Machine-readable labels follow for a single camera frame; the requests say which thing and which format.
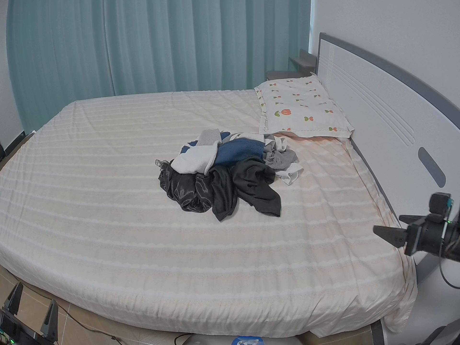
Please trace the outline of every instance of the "floor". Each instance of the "floor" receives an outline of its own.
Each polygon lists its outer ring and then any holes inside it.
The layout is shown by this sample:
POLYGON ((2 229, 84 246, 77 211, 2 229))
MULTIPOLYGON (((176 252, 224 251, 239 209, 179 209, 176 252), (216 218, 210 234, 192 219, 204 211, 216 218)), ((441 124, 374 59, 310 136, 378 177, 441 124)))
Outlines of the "floor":
MULTIPOLYGON (((28 135, 11 154, 0 162, 0 170, 4 164, 13 156, 13 154, 24 144, 32 135, 28 135)), ((0 305, 7 298, 13 289, 17 280, 5 268, 0 266, 0 305)), ((83 323, 89 328, 104 331, 116 336, 123 345, 173 345, 174 338, 180 333, 147 330, 123 323, 118 323, 110 319, 98 316, 92 312, 86 311, 76 305, 73 305, 63 299, 45 292, 37 287, 27 284, 35 291, 45 296, 56 299, 57 303, 66 309, 66 311, 77 321, 83 323)), ((50 301, 29 288, 24 286, 19 312, 17 317, 40 333, 41 324, 45 317, 50 301)), ((177 340, 178 345, 182 345, 188 336, 183 336, 177 340)), ((335 335, 318 338, 310 332, 298 336, 303 345, 373 345, 371 326, 365 326, 356 331, 338 333, 335 335)), ((58 312, 58 342, 59 345, 117 345, 117 342, 109 336, 92 333, 82 328, 76 321, 70 318, 65 311, 59 308, 58 312)))

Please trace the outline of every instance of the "white headboard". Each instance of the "white headboard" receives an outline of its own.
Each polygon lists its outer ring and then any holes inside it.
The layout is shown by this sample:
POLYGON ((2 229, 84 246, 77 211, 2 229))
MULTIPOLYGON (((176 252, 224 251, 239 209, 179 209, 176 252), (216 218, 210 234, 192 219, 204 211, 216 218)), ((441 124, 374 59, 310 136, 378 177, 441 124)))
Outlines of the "white headboard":
POLYGON ((428 213, 436 191, 452 193, 456 213, 460 109, 400 67, 324 33, 319 38, 316 73, 354 126, 354 147, 396 215, 428 213))

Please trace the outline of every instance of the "wall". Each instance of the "wall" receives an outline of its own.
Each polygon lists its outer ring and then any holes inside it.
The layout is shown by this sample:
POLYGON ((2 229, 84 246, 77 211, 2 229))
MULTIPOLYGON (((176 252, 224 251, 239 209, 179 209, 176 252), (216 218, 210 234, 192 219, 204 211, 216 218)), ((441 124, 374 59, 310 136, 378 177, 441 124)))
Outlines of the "wall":
MULTIPOLYGON (((310 52, 320 32, 369 50, 422 79, 460 107, 460 0, 313 0, 310 52)), ((445 262, 460 285, 460 264, 445 262)), ((422 284, 401 334, 388 344, 415 344, 436 327, 460 317, 460 290, 436 269, 422 284)))
POLYGON ((6 15, 8 0, 0 0, 0 143, 10 145, 23 131, 17 113, 6 57, 6 15))

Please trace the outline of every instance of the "fitted sheet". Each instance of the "fitted sheet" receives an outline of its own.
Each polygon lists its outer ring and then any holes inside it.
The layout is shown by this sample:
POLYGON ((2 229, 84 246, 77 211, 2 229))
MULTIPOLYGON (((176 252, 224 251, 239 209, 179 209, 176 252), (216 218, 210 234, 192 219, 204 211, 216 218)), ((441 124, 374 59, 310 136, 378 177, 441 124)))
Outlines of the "fitted sheet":
POLYGON ((372 233, 397 226, 348 139, 289 138, 304 171, 277 179, 280 218, 239 200, 219 223, 159 187, 201 130, 258 132, 254 90, 66 106, 0 171, 0 264, 107 318, 205 334, 317 336, 384 318, 401 330, 413 261, 372 233))

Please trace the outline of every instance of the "floral pillow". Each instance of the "floral pillow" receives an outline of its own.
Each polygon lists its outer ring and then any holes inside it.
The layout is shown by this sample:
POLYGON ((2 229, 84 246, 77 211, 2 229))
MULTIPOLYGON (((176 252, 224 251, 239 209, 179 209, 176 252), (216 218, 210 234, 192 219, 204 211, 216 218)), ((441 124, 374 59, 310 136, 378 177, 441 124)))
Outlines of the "floral pillow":
POLYGON ((278 79, 255 88, 262 109, 259 133, 349 138, 353 127, 318 77, 278 79))

